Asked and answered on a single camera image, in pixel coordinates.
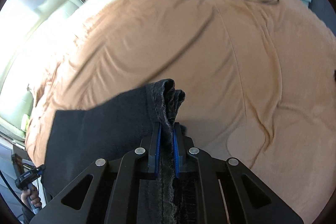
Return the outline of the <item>person's left hand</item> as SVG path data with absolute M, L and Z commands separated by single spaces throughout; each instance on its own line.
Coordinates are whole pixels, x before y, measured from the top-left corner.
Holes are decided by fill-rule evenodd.
M 34 205 L 34 207 L 42 207 L 38 190 L 34 185 L 32 185 L 31 188 L 22 191 L 21 200 L 29 209 L 31 208 L 31 205 Z

